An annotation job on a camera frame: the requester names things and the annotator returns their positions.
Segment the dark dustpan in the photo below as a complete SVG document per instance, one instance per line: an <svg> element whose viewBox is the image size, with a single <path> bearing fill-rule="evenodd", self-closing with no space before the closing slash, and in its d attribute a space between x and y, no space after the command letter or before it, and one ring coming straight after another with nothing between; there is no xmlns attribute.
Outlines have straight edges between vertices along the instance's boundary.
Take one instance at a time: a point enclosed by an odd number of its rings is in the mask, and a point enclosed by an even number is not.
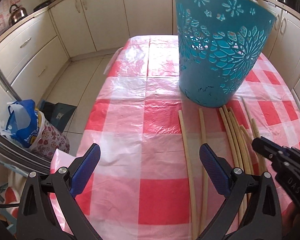
<svg viewBox="0 0 300 240"><path fill-rule="evenodd" d="M46 120L57 128L61 133L64 132L70 118L75 112L77 106L64 103L51 103L42 100L39 103L39 110L44 114Z"/></svg>

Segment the red white checkered tablecloth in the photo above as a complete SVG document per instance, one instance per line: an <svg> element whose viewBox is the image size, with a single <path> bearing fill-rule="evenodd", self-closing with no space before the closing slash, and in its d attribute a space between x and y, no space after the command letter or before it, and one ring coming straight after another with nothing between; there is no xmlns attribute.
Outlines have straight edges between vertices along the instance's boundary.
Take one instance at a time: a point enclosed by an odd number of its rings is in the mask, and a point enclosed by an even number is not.
<svg viewBox="0 0 300 240"><path fill-rule="evenodd" d="M178 37L136 36L115 59L94 102L76 155L97 143L101 159L76 201L103 239L191 239L181 109L200 221L200 106L178 83ZM251 136L242 99L260 135L300 149L300 111L263 54L226 104Z"/></svg>

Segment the mop pole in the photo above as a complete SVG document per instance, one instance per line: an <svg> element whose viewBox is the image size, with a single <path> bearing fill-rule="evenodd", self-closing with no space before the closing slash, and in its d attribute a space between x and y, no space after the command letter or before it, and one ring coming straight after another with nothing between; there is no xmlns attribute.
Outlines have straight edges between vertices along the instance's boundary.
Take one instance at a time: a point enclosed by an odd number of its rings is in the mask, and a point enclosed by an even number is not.
<svg viewBox="0 0 300 240"><path fill-rule="evenodd" d="M12 88L10 83L7 81L6 77L4 76L3 72L0 69L0 85L4 90L6 90L7 93L10 93L10 95L17 101L21 101L21 97L17 94L17 92Z"/></svg>

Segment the thin wooden skewer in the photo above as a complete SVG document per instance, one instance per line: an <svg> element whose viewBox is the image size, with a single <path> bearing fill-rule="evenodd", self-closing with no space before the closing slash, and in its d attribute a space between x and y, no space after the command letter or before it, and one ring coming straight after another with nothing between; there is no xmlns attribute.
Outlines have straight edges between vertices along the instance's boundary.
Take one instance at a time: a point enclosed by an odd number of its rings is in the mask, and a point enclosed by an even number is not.
<svg viewBox="0 0 300 240"><path fill-rule="evenodd" d="M245 112L246 112L246 114L247 114L247 117L248 117L249 123L251 124L251 115L250 115L249 108L248 108L248 106L247 106L247 103L245 102L244 98L243 98L243 97L241 97L241 99L242 99L243 106L244 106Z"/></svg>

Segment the blue white plastic bag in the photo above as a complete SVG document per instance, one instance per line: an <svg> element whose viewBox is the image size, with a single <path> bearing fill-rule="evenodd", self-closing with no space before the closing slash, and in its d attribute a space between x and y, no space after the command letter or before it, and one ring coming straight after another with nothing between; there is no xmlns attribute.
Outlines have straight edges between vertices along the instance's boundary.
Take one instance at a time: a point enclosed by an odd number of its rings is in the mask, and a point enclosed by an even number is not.
<svg viewBox="0 0 300 240"><path fill-rule="evenodd" d="M0 116L0 134L30 148L38 136L41 116L32 99L8 103Z"/></svg>

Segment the teal perforated plastic basket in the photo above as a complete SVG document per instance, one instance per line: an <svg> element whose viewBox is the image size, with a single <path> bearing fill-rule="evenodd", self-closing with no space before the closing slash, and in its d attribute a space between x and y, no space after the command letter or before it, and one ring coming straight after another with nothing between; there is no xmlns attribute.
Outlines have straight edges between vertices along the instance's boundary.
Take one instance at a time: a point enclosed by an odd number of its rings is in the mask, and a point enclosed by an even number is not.
<svg viewBox="0 0 300 240"><path fill-rule="evenodd" d="M194 103L218 108L260 56L275 16L254 0L175 0L179 87Z"/></svg>

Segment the floral pink bag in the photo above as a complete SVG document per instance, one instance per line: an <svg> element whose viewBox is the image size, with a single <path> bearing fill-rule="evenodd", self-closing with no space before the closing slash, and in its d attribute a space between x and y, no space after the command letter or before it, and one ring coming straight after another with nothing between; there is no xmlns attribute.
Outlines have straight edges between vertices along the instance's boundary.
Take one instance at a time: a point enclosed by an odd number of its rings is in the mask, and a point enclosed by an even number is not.
<svg viewBox="0 0 300 240"><path fill-rule="evenodd" d="M46 161L51 161L53 159L56 150L69 153L69 139L50 124L42 112L39 113L41 124L38 136L29 148L30 152Z"/></svg>

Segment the copper kettle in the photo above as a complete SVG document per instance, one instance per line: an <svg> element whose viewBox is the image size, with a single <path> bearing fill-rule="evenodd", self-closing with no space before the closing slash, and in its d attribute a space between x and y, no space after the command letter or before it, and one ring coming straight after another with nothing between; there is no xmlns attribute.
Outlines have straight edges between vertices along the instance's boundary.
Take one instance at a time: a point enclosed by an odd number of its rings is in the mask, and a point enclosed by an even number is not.
<svg viewBox="0 0 300 240"><path fill-rule="evenodd" d="M9 26L13 26L23 18L27 17L27 11L24 7L13 4L9 9L10 17L8 19Z"/></svg>

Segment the cream kitchen cabinets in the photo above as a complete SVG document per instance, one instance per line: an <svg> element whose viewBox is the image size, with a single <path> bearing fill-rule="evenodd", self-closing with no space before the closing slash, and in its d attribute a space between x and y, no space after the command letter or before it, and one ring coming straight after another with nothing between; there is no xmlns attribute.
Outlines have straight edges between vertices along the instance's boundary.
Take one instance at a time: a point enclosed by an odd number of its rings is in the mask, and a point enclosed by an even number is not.
<svg viewBox="0 0 300 240"><path fill-rule="evenodd" d="M300 27L286 14L261 53L300 71ZM0 37L0 69L22 100L40 101L60 68L78 56L120 48L140 35L177 33L175 0L57 0Z"/></svg>

